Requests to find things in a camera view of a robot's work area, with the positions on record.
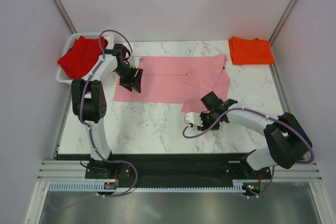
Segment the pink t shirt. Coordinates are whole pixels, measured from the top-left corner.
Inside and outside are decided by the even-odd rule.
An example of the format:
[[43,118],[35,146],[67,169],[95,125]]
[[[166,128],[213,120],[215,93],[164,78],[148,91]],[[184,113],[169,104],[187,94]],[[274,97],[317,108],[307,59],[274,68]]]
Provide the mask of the pink t shirt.
[[201,98],[214,92],[226,100],[230,78],[226,55],[208,57],[152,57],[140,63],[143,69],[141,93],[116,86],[118,102],[182,104],[182,112],[205,112]]

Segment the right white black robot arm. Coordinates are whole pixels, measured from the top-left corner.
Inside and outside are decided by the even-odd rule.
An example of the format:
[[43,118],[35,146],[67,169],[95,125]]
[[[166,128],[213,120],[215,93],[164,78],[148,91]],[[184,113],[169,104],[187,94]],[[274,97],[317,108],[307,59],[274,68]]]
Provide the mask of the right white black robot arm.
[[254,178],[259,170],[270,166],[290,169],[296,163],[314,161],[312,143],[293,114],[285,112],[269,116],[233,99],[223,101],[214,92],[201,98],[201,102],[207,112],[200,114],[199,131],[218,130],[220,123],[225,122],[243,126],[265,137],[267,147],[251,151],[241,162],[240,172],[245,178]]

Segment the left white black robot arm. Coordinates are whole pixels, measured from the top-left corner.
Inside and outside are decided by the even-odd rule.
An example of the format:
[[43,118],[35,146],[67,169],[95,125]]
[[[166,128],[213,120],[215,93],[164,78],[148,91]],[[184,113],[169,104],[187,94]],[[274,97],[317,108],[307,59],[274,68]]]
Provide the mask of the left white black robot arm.
[[108,145],[103,118],[107,102],[103,80],[116,73],[119,86],[141,93],[143,69],[139,59],[132,57],[132,50],[123,44],[114,44],[104,49],[92,71],[82,79],[71,83],[72,111],[84,125],[90,144],[89,163],[86,165],[86,179],[117,179],[120,163],[111,163],[112,150]]

